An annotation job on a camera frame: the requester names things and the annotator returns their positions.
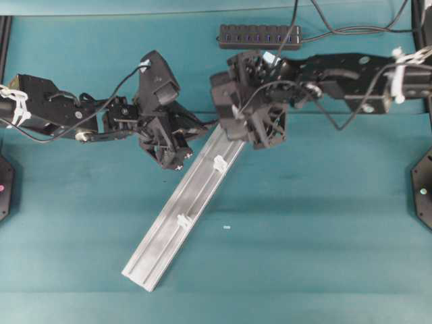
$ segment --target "aluminum rail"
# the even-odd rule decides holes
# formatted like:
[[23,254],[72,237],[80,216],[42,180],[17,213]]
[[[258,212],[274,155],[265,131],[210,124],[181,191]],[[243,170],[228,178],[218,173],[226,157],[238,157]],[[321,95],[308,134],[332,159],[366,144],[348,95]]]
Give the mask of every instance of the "aluminum rail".
[[218,125],[138,245],[122,274],[151,292],[243,149]]

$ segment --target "screw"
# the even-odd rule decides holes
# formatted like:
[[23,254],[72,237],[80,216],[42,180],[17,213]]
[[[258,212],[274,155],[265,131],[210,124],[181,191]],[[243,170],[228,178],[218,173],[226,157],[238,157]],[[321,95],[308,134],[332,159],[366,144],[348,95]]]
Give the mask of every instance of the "screw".
[[371,60],[371,58],[369,56],[363,56],[358,60],[358,62],[359,62],[359,64],[363,65],[363,64],[368,63],[370,60]]
[[375,111],[375,108],[374,107],[372,107],[370,104],[368,104],[368,103],[365,103],[363,106],[362,106],[362,109],[363,109],[363,111],[365,112],[365,113],[373,113],[374,111]]

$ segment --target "black cable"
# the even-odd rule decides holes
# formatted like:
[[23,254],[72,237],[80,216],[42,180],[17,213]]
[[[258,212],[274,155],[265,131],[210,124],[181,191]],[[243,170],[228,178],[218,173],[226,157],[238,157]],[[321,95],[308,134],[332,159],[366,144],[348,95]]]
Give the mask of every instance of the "black cable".
[[54,99],[56,97],[65,97],[65,98],[73,99],[75,106],[81,107],[80,99],[78,99],[76,97],[76,95],[74,95],[72,92],[59,90],[55,94],[52,94],[51,96],[49,96],[47,99],[48,99],[48,101],[51,101],[52,99]]
[[218,119],[212,119],[210,121],[201,121],[201,120],[199,120],[199,118],[197,118],[197,116],[195,116],[195,115],[191,116],[191,115],[189,115],[187,113],[182,113],[181,111],[176,111],[175,114],[179,115],[179,116],[182,116],[182,117],[184,117],[186,119],[189,119],[192,122],[198,123],[199,125],[201,125],[203,127],[204,126],[215,125],[219,121]]
[[327,29],[329,30],[329,32],[326,32],[324,34],[318,35],[318,36],[314,36],[311,38],[304,38],[302,40],[302,43],[309,43],[312,41],[317,41],[319,39],[322,39],[324,37],[333,35],[333,34],[337,34],[337,35],[368,35],[368,34],[377,34],[380,32],[393,32],[393,33],[403,33],[403,32],[417,32],[419,31],[422,26],[423,23],[425,21],[425,11],[423,11],[422,13],[422,18],[421,18],[421,25],[418,28],[415,29],[406,29],[406,30],[394,30],[392,29],[392,27],[396,24],[396,22],[399,21],[405,7],[406,4],[408,3],[408,0],[404,0],[404,2],[402,3],[398,13],[396,14],[396,16],[394,17],[394,19],[386,26],[386,27],[378,27],[378,26],[349,26],[349,27],[343,27],[343,28],[337,28],[334,29],[331,27],[331,25],[329,24],[329,22],[327,21],[327,19],[325,18],[325,15],[323,13],[323,11],[321,10],[321,8],[319,7],[318,3],[316,2],[316,0],[310,0],[312,2],[312,4],[315,6],[315,9],[317,10],[319,16],[321,17],[321,20],[323,21],[324,25],[327,27]]
[[23,129],[21,129],[20,127],[12,124],[10,121],[7,121],[6,119],[0,118],[0,122],[3,122],[7,125],[12,126],[13,128],[15,128],[17,131],[19,131],[21,134],[27,136],[29,139],[38,142],[40,144],[46,144],[46,143],[50,143],[53,142],[54,140],[58,140],[59,138],[62,138],[63,136],[65,136],[67,133],[71,132],[72,130],[75,130],[77,127],[81,126],[83,123],[87,122],[88,120],[90,120],[91,118],[93,118],[95,115],[97,115],[100,111],[104,110],[109,104],[110,102],[112,102],[112,100],[114,99],[114,97],[116,96],[118,90],[120,89],[120,87],[124,84],[124,82],[126,82],[131,76],[133,76],[139,69],[141,69],[143,67],[143,65],[139,65],[137,67],[134,68],[134,70],[129,73],[114,89],[113,94],[105,101],[105,103],[98,108],[94,113],[92,113],[91,115],[87,116],[86,118],[84,118],[83,120],[79,121],[78,123],[72,125],[70,128],[64,130],[62,133],[59,133],[47,140],[41,140],[40,138],[36,138],[32,135],[30,135],[29,133],[27,133],[26,131],[24,131]]
[[79,99],[83,103],[91,103],[93,105],[100,105],[107,100],[107,99],[95,99],[92,96],[90,96],[87,92],[83,92],[82,94],[80,94]]
[[279,57],[281,57],[282,49],[283,49],[284,45],[286,44],[286,42],[288,41],[288,39],[292,33],[292,30],[294,29],[294,25],[296,23],[296,18],[297,18],[297,8],[298,8],[298,0],[296,0],[296,2],[294,3],[294,11],[292,12],[290,27],[288,28],[288,31],[285,35],[285,38],[283,39],[283,42],[281,43],[281,45],[279,46],[279,49],[277,50],[277,55],[276,55],[275,59],[273,60],[273,65],[275,65],[277,63],[277,59]]
[[413,63],[391,63],[391,64],[387,64],[387,65],[383,66],[374,75],[374,77],[373,77],[371,83],[369,84],[369,87],[368,87],[366,93],[364,94],[364,96],[362,98],[362,101],[360,102],[360,104],[358,105],[358,107],[351,113],[350,117],[341,126],[339,126],[339,124],[334,120],[334,118],[332,118],[332,116],[330,115],[330,113],[324,108],[324,106],[322,106],[322,104],[316,98],[314,98],[314,96],[312,96],[310,94],[309,91],[307,91],[305,88],[303,88],[298,83],[296,83],[294,81],[289,81],[289,80],[272,81],[272,82],[268,82],[268,83],[266,83],[266,84],[258,87],[252,93],[252,95],[249,97],[249,99],[247,100],[247,102],[243,106],[240,107],[239,112],[242,112],[247,106],[249,106],[249,104],[252,102],[253,98],[258,93],[260,93],[260,91],[262,91],[263,89],[266,89],[266,88],[268,88],[269,86],[272,86],[272,85],[288,84],[288,85],[291,85],[291,86],[295,86],[298,90],[300,90],[301,92],[303,92],[309,100],[311,100],[311,101],[314,102],[314,104],[318,107],[318,109],[331,122],[331,124],[334,126],[334,128],[336,130],[341,131],[341,130],[344,130],[354,120],[354,118],[358,115],[358,113],[360,113],[360,111],[363,108],[363,105],[367,102],[367,100],[371,96],[373,88],[375,87],[376,83],[378,82],[378,79],[381,77],[381,75],[384,73],[384,71],[388,70],[389,68],[395,68],[395,67],[397,67],[399,65],[404,65],[404,66],[412,67],[412,68],[419,68],[421,70],[432,71],[432,66],[430,66],[430,65],[413,64]]

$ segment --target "white zip tie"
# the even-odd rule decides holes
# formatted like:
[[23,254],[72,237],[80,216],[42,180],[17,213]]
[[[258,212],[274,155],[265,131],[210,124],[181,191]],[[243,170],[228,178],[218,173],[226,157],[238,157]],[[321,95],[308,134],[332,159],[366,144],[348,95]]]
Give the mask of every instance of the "white zip tie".
[[27,110],[26,100],[28,99],[28,95],[25,92],[20,90],[9,89],[8,87],[0,84],[0,95],[3,98],[9,98],[16,102],[16,107],[13,112],[13,119],[12,119],[13,125],[20,126],[27,119],[30,119],[32,117],[31,112]]

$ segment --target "teal mat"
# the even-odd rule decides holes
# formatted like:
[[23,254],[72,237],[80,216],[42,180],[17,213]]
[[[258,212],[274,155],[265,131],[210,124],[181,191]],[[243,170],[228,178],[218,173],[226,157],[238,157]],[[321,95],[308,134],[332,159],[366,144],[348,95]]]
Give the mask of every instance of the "teal mat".
[[[387,9],[400,5],[402,0],[320,0],[327,3],[384,3]],[[299,0],[299,6],[311,5],[309,0]],[[294,0],[2,0],[0,12],[10,16],[83,16],[169,14],[203,11],[225,11],[292,7]]]
[[[387,6],[325,9],[342,26],[388,21]],[[182,86],[179,102],[211,112],[209,76],[236,53],[217,48],[218,25],[289,14],[16,18],[5,79],[34,74],[102,98],[158,49]],[[308,34],[322,28],[312,8],[299,22]],[[286,55],[389,55],[399,45],[412,51],[411,36],[331,37]],[[134,79],[121,94],[136,88]],[[422,109],[394,105],[397,114],[360,116],[344,132],[322,115],[291,115],[286,143],[241,154],[150,294],[120,272],[184,172],[159,169],[136,138],[38,145],[5,130],[17,183],[0,223],[0,323],[430,322],[432,232],[415,217],[409,178],[431,146],[428,116],[413,114]]]

